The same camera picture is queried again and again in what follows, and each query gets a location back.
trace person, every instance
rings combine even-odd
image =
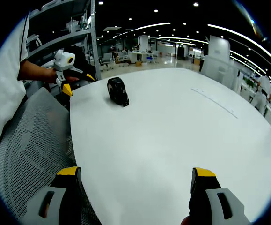
[[[267,76],[261,76],[257,83],[257,92],[251,102],[262,115],[264,115],[267,101],[271,100],[271,84]]]
[[[39,67],[26,60],[28,28],[29,16],[17,24],[0,48],[0,136],[6,123],[26,98],[22,80],[55,83],[57,78],[53,68]]]

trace glossy floor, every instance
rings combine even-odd
[[[102,79],[117,76],[121,74],[127,74],[136,71],[149,70],[149,69],[161,69],[161,68],[186,68],[193,71],[199,71],[200,66],[193,64],[190,60],[177,60],[174,57],[162,56],[158,57],[156,63],[143,63],[142,66],[137,67],[135,64],[120,63],[109,64],[108,67],[101,67]]]

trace shelving unit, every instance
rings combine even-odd
[[[91,52],[94,57],[97,79],[101,79],[100,64],[98,60],[97,40],[95,33],[95,0],[64,0],[52,4],[44,10],[30,17],[29,36],[38,32],[52,32],[61,30],[72,17],[87,15],[90,6],[91,23],[87,24],[88,29],[80,30],[74,33],[66,34],[50,42],[45,43],[39,48],[28,54],[28,60],[36,61],[37,59],[47,58],[56,50],[65,46],[83,41],[85,53]],[[91,34],[92,48],[89,49],[88,34]]]

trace black tape measure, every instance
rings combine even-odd
[[[128,95],[126,93],[124,82],[121,78],[115,77],[111,78],[107,82],[107,89],[110,98],[118,105],[123,105],[124,107],[129,105]]]

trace white tabletop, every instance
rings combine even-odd
[[[271,127],[263,116],[227,87],[187,69],[119,77],[129,106],[110,100],[107,79],[71,97],[76,162],[101,223],[180,224],[189,214],[195,166],[213,171],[256,220],[271,199]]]

